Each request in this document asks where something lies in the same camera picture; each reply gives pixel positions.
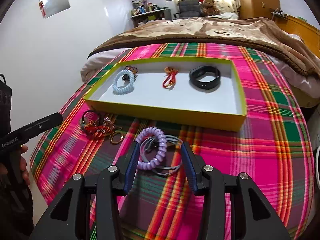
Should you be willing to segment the person's left hand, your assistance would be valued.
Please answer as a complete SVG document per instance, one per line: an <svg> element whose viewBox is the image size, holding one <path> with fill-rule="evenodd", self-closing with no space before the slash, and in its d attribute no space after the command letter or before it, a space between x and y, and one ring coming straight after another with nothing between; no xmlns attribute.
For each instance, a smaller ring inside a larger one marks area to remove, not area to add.
<svg viewBox="0 0 320 240"><path fill-rule="evenodd" d="M2 173L7 177L7 183L15 188L22 185L30 185L27 162L22 154L28 151L27 145L16 146L1 153Z"/></svg>

